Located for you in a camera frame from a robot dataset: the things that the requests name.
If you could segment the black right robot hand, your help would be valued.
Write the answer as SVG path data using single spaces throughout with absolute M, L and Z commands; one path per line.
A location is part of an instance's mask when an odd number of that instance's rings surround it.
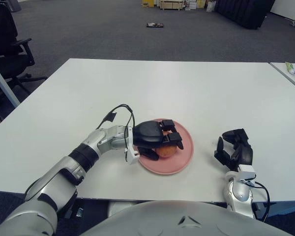
M 233 145 L 232 155 L 224 150 L 224 141 Z M 248 182 L 256 178 L 256 172 L 252 167 L 253 150 L 243 128 L 223 133 L 218 139 L 214 157 L 229 168 L 230 171 L 225 175 L 226 181 Z

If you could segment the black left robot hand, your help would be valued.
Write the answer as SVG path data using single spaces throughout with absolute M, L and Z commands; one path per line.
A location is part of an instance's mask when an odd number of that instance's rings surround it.
M 155 151 L 158 148 L 184 149 L 182 137 L 171 119 L 149 120 L 134 127 L 127 126 L 125 133 L 128 134 L 125 138 L 125 155 L 130 153 L 130 157 L 125 159 L 129 164 L 137 161 L 141 154 L 152 161 L 158 161 L 160 155 Z

